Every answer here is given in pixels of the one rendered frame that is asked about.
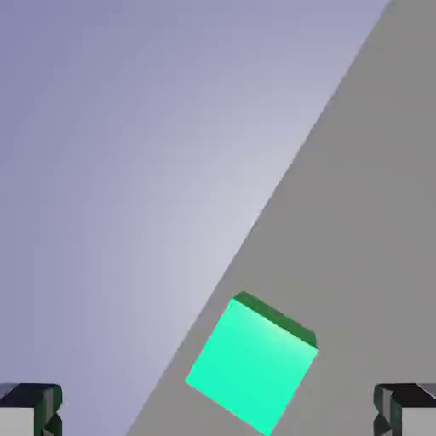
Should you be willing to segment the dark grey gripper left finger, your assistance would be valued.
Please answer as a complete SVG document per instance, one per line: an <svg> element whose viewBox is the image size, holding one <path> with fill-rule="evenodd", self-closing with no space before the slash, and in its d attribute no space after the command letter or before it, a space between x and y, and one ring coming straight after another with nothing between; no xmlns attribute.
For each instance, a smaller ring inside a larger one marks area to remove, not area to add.
<svg viewBox="0 0 436 436"><path fill-rule="evenodd" d="M63 436L61 385L0 383L0 436Z"/></svg>

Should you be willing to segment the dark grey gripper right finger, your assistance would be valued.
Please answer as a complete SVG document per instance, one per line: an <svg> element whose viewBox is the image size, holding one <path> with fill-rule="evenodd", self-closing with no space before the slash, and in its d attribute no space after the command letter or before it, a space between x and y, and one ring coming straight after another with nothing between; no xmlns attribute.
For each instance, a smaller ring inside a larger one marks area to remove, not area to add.
<svg viewBox="0 0 436 436"><path fill-rule="evenodd" d="M380 383L373 436L436 436L436 383Z"/></svg>

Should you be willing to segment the small green cube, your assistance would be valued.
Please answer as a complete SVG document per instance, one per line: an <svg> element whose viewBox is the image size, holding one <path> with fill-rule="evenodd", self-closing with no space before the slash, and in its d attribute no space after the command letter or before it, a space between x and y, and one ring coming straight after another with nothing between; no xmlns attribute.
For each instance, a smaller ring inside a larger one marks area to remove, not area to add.
<svg viewBox="0 0 436 436"><path fill-rule="evenodd" d="M240 292L228 302L185 382L270 436L317 354L312 330Z"/></svg>

